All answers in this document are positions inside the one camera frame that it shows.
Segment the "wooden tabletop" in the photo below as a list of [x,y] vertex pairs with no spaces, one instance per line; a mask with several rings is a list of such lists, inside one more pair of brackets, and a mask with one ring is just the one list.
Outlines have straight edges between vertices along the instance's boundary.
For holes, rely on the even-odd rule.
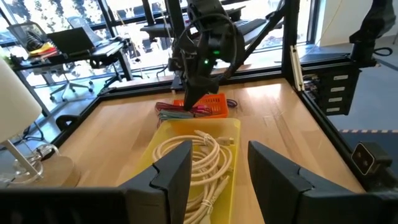
[[[238,102],[229,117],[241,121],[233,223],[264,223],[250,180],[249,140],[353,192],[363,192],[284,79],[222,86],[220,91]],[[156,131],[155,102],[173,97],[183,96],[168,93],[102,102],[60,148],[81,170],[78,186],[118,186],[130,179]]]

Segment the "white lamp shade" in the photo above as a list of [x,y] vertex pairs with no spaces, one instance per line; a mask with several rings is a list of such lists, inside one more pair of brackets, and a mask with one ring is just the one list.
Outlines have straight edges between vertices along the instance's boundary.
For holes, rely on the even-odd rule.
[[35,98],[0,58],[0,142],[31,125],[41,111]]

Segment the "orange basket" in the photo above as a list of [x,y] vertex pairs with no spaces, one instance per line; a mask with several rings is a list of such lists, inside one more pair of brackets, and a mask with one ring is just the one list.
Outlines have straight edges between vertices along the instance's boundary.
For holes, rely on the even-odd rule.
[[[174,100],[174,106],[183,106],[184,100]],[[224,93],[205,95],[202,97],[195,106],[202,105],[211,109],[214,115],[205,116],[202,118],[227,118],[228,117],[228,105],[226,103],[226,97]]]

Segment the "cable clip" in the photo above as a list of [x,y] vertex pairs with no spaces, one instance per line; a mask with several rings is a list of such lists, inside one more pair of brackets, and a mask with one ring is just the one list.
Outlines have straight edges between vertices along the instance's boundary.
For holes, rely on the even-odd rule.
[[212,136],[209,134],[205,134],[203,137],[203,142],[205,143],[206,146],[208,146],[208,142],[211,141]]
[[201,204],[209,207],[209,209],[207,210],[207,215],[210,215],[213,211],[213,203],[211,203],[209,200],[204,199],[201,201]]

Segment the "lamp base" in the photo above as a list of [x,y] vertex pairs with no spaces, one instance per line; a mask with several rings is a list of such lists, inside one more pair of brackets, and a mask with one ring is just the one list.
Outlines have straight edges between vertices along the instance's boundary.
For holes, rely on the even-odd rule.
[[[42,161],[44,177],[29,184],[11,184],[9,187],[76,187],[80,180],[80,171],[75,163],[65,156],[52,156]],[[28,177],[19,177],[14,182],[23,182]]]

